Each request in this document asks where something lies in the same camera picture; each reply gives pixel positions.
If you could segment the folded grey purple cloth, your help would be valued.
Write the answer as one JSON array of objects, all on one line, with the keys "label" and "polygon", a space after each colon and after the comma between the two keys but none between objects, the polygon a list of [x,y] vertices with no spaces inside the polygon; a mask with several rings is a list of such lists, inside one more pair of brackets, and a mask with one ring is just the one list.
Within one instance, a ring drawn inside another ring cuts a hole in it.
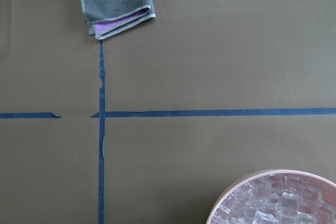
[{"label": "folded grey purple cloth", "polygon": [[89,34],[104,40],[155,18],[152,0],[80,0]]}]

